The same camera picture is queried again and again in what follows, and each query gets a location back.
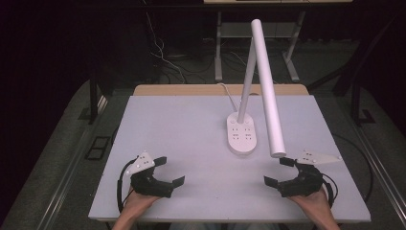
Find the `person's left hand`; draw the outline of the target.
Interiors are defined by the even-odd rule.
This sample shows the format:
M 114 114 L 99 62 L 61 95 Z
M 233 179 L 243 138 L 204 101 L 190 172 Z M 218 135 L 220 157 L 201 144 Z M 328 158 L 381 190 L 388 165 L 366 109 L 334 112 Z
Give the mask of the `person's left hand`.
M 125 219 L 136 220 L 158 199 L 159 196 L 140 195 L 131 191 L 126 198 L 121 216 Z

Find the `black floor frame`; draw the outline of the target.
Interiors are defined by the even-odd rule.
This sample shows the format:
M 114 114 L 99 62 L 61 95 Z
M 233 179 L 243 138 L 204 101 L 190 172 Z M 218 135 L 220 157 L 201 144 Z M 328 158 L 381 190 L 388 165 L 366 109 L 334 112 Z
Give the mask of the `black floor frame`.
M 102 160 L 110 141 L 109 136 L 97 136 L 84 158 L 91 161 Z

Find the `black metal stand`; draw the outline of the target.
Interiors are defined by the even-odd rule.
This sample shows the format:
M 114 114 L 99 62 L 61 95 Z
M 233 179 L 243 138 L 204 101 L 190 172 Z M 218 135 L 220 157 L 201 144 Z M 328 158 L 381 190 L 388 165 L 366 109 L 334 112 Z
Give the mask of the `black metal stand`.
M 361 103 L 361 86 L 354 83 L 351 88 L 350 116 L 355 124 L 360 127 L 363 124 L 374 124 L 375 120 L 368 109 L 362 109 Z
M 90 119 L 89 124 L 92 125 L 98 116 L 98 86 L 95 77 L 89 80 L 90 86 Z

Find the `grey metal desk frame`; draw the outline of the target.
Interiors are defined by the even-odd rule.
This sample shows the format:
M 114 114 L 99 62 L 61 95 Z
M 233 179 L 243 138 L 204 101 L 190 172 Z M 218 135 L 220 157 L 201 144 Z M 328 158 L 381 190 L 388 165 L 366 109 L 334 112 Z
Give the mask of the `grey metal desk frame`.
M 262 30 L 265 38 L 288 38 L 289 47 L 282 52 L 287 72 L 293 82 L 299 82 L 300 78 L 292 60 L 296 43 L 305 20 L 305 12 L 300 11 L 295 22 L 263 22 Z M 216 37 L 214 53 L 214 79 L 222 81 L 222 59 L 221 46 L 223 38 L 247 38 L 251 36 L 249 22 L 226 22 L 223 20 L 222 12 L 217 13 Z

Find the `person's right hand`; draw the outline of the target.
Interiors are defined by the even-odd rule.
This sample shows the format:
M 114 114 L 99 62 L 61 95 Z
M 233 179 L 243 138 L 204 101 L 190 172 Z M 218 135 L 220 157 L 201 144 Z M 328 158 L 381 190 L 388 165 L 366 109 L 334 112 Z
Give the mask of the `person's right hand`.
M 288 199 L 295 202 L 310 220 L 317 214 L 332 214 L 323 188 L 311 195 L 295 195 Z

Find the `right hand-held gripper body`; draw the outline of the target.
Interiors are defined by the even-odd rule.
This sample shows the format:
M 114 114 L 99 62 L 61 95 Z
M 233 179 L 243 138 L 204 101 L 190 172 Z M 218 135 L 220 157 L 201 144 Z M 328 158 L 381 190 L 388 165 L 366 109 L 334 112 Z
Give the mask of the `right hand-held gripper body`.
M 331 185 L 325 180 L 326 175 L 321 173 L 317 166 L 338 162 L 341 160 L 340 157 L 305 150 L 299 158 L 294 160 L 296 161 L 294 168 L 298 170 L 298 175 L 291 180 L 278 183 L 277 190 L 282 197 L 309 196 L 318 192 L 322 186 L 327 188 L 327 194 L 330 197 L 337 197 L 338 186 L 331 180 L 336 190 L 333 192 Z

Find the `white desk lamp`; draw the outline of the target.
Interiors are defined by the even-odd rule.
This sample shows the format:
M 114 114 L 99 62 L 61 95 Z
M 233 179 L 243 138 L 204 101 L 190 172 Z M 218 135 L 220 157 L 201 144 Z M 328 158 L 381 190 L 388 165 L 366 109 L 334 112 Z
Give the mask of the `white desk lamp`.
M 270 156 L 282 158 L 286 156 L 282 125 L 262 24 L 259 19 L 251 22 L 251 31 L 252 39 L 239 108 L 226 120 L 228 145 L 232 153 L 238 156 L 248 156 L 258 144 L 254 119 L 246 111 L 254 71 L 258 70 Z

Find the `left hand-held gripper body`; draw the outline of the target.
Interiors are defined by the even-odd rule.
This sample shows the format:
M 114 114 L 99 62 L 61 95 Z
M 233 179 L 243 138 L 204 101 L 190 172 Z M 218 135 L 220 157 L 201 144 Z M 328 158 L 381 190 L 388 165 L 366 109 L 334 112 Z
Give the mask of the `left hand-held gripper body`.
M 136 157 L 124 174 L 130 177 L 130 185 L 137 194 L 145 196 L 171 197 L 174 190 L 172 182 L 156 179 L 157 168 L 151 155 L 144 151 Z

